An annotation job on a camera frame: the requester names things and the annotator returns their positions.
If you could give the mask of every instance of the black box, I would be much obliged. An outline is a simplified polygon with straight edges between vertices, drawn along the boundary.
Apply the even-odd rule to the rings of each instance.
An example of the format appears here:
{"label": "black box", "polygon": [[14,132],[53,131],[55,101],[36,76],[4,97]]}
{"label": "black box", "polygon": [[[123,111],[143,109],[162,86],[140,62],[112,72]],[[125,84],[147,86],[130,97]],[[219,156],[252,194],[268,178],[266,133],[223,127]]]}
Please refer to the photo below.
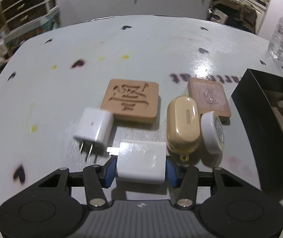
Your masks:
{"label": "black box", "polygon": [[283,78],[252,69],[246,70],[232,93],[263,190],[283,184],[283,123],[279,123],[274,113],[272,106],[277,102],[268,98],[271,93],[283,94]]}

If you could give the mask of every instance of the white power adapter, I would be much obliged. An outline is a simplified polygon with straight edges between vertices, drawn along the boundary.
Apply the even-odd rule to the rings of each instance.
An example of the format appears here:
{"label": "white power adapter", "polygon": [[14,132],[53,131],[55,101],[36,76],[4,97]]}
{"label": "white power adapter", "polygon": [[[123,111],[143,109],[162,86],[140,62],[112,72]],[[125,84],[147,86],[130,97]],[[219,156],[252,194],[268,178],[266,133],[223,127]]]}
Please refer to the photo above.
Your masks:
{"label": "white power adapter", "polygon": [[97,108],[85,108],[73,137],[81,142],[82,152],[86,142],[91,144],[89,155],[94,145],[106,150],[113,126],[113,114]]}
{"label": "white power adapter", "polygon": [[107,151],[117,157],[117,179],[162,184],[166,175],[166,142],[122,140],[119,148]]}

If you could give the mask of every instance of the white table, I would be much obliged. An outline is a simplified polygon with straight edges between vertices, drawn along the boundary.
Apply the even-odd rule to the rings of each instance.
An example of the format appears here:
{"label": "white table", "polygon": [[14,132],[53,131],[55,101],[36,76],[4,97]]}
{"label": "white table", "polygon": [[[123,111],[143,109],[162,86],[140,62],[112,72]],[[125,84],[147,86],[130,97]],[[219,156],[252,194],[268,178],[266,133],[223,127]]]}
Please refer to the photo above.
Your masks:
{"label": "white table", "polygon": [[[100,106],[112,78],[159,83],[161,105],[160,117],[150,128],[116,122],[109,141],[113,146],[121,139],[165,141],[167,106],[187,94],[187,78],[222,79],[232,112],[231,124],[224,126],[225,151],[222,158],[202,156],[196,166],[211,171],[218,164],[260,188],[231,94],[248,67],[283,76],[282,62],[271,58],[267,46],[258,36],[217,23],[160,16],[112,17],[29,39],[0,75],[0,205],[59,167],[82,171],[94,162],[94,156],[85,162],[72,136],[83,110]],[[71,69],[78,59],[85,65]],[[7,81],[14,71],[16,76]],[[96,163],[106,161],[98,157]],[[25,170],[23,184],[13,180],[20,165]],[[167,185],[129,187],[116,187],[114,181],[105,191],[107,199],[123,198],[125,190],[128,199],[170,197]],[[84,189],[73,189],[72,196],[85,203]],[[208,189],[199,189],[197,203],[208,196]]]}

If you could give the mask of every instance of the plastic water bottle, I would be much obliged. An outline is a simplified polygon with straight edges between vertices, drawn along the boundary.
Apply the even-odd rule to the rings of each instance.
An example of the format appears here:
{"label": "plastic water bottle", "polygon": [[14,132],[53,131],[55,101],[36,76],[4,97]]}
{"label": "plastic water bottle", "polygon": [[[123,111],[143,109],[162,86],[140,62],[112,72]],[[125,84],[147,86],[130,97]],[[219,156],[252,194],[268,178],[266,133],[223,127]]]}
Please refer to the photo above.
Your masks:
{"label": "plastic water bottle", "polygon": [[271,53],[271,55],[275,59],[278,59],[282,51],[283,51],[283,17],[279,19],[278,24],[276,26],[276,30],[268,46],[268,52]]}

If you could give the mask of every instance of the engraved wooden tile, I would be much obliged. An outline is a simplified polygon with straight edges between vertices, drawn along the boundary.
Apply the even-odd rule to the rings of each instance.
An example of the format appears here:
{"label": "engraved wooden tile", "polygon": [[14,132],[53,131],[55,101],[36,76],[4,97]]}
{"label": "engraved wooden tile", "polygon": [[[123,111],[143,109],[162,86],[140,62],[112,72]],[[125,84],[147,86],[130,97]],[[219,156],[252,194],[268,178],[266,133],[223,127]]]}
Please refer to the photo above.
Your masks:
{"label": "engraved wooden tile", "polygon": [[197,103],[200,114],[214,111],[221,120],[231,117],[231,109],[221,83],[190,78],[188,91]]}
{"label": "engraved wooden tile", "polygon": [[155,82],[112,79],[101,109],[115,119],[154,123],[158,109],[159,85]]}

